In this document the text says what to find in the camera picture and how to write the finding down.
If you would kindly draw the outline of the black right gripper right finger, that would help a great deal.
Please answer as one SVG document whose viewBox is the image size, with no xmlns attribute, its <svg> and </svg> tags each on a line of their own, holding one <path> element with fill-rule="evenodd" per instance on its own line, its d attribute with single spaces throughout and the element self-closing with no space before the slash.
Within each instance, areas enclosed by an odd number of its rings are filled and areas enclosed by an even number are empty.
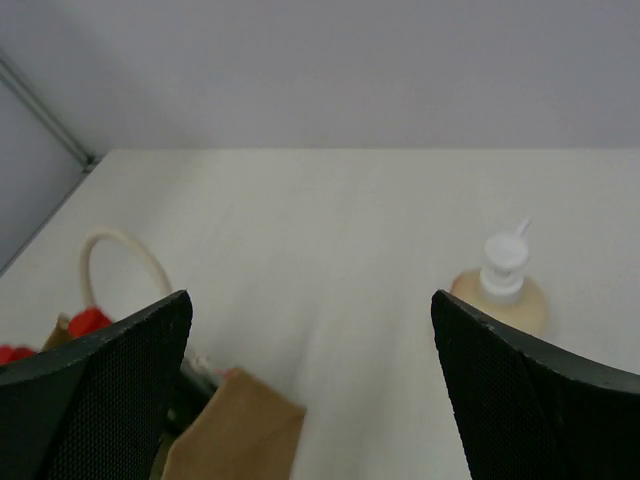
<svg viewBox="0 0 640 480">
<path fill-rule="evenodd" d="M 440 366 L 474 479 L 636 479 L 639 377 L 432 297 Z"/>
</svg>

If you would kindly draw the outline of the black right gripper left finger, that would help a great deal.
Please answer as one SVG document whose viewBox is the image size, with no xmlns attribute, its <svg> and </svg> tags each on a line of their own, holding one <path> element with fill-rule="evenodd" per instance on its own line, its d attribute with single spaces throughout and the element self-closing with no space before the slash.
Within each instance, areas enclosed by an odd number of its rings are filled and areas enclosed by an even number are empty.
<svg viewBox="0 0 640 480">
<path fill-rule="evenodd" d="M 177 291 L 1 368 L 4 479 L 146 479 L 192 323 Z"/>
</svg>

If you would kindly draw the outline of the cream pump lotion bottle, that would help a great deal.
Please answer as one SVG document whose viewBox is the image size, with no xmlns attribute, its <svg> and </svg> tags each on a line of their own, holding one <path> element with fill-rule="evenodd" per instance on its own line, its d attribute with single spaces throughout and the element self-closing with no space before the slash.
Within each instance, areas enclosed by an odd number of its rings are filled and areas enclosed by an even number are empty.
<svg viewBox="0 0 640 480">
<path fill-rule="evenodd" d="M 540 337 L 550 315 L 544 292 L 525 274 L 530 223 L 525 219 L 513 230 L 490 236 L 484 243 L 481 266 L 460 273 L 450 293 L 512 328 Z"/>
</svg>

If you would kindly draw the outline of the brown canvas tote bag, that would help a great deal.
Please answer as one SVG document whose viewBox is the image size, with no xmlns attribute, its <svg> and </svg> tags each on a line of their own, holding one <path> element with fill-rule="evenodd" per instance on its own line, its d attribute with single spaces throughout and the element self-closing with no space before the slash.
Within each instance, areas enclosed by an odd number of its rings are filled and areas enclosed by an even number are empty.
<svg viewBox="0 0 640 480">
<path fill-rule="evenodd" d="M 167 274 L 149 249 L 115 228 L 97 228 L 79 254 L 79 283 L 84 309 L 98 307 L 90 274 L 94 247 L 112 240 L 144 264 L 161 296 L 172 293 Z M 59 314 L 44 343 L 46 350 L 74 340 L 67 332 L 72 317 Z M 240 368 L 215 370 L 187 348 L 167 412 L 153 479 L 287 479 L 306 415 L 268 384 Z"/>
</svg>

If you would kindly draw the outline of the dark bottle red cap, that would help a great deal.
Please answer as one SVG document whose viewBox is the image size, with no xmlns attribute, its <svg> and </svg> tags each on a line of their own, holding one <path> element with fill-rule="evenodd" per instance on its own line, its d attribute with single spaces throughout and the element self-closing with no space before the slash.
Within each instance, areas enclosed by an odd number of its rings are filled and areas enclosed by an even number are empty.
<svg viewBox="0 0 640 480">
<path fill-rule="evenodd" d="M 67 332 L 75 339 L 112 324 L 113 321 L 100 308 L 89 307 L 71 318 L 67 326 Z"/>
</svg>

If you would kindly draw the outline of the small brown bottle red cap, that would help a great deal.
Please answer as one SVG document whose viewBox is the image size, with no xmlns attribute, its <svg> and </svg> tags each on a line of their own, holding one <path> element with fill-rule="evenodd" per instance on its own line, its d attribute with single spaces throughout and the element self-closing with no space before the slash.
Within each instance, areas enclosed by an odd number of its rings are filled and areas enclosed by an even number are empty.
<svg viewBox="0 0 640 480">
<path fill-rule="evenodd" d="M 35 354 L 37 354 L 37 351 L 28 346 L 12 346 L 4 344 L 0 346 L 0 365 L 20 361 Z"/>
</svg>

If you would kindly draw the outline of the left aluminium frame post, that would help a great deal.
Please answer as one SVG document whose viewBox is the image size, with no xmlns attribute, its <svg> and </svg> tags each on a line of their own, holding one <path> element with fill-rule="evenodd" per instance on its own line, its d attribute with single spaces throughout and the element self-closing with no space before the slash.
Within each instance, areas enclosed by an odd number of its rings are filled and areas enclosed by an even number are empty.
<svg viewBox="0 0 640 480">
<path fill-rule="evenodd" d="M 71 155 L 84 172 L 91 172 L 95 168 L 100 157 L 56 114 L 4 49 L 1 49 L 1 83 Z"/>
</svg>

